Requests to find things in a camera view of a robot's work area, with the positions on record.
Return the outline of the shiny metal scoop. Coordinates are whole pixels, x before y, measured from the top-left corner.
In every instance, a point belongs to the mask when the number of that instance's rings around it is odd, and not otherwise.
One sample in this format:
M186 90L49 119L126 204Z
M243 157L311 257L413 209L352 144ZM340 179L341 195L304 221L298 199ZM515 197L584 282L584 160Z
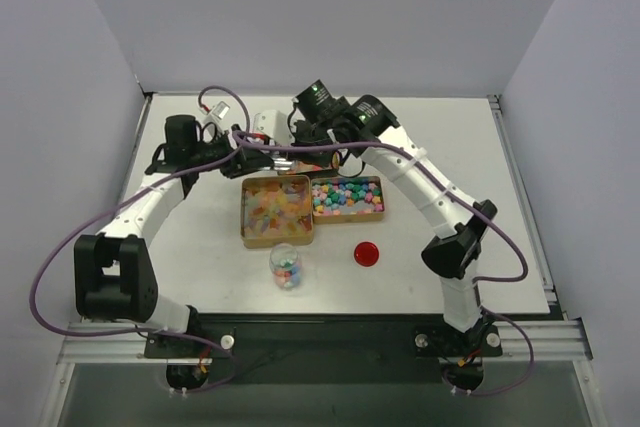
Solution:
M271 164L263 167L264 171L276 172L278 175L286 175L292 172L296 167L296 162L284 157L273 157Z

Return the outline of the gold tin popsicle candies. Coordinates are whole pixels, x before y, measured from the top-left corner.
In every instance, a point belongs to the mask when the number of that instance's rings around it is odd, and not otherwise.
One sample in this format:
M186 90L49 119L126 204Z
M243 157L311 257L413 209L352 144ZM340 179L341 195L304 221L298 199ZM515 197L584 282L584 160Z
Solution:
M311 184L303 175L246 178L241 186L240 236L247 249L314 239Z

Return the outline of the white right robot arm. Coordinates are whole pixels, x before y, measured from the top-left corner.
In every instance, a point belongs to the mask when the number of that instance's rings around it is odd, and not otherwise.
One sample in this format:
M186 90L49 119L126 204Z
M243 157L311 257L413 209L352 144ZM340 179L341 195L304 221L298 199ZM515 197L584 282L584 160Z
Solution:
M479 292L474 277L486 233L485 219L497 207L490 200L476 201L449 181L417 146L395 114L378 98L364 95L354 103L333 97L316 81L292 99L303 117L295 124L300 146L380 142L381 147L351 147L352 154L375 168L417 208L434 231L421 252L423 263L441 279L443 331L446 348L464 355L477 346L475 327L481 318Z

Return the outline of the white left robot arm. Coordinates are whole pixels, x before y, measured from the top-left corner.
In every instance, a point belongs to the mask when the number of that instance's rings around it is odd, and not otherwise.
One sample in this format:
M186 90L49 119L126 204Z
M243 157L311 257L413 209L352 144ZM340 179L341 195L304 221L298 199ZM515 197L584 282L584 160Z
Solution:
M169 332L168 347L179 357L190 358L203 345L197 310L161 294L149 246L200 173L218 170L237 178L271 168L274 161L260 151L235 149L226 132L204 140L192 115L168 117L164 135L133 202L100 232L75 241L75 304L88 319L125 320Z

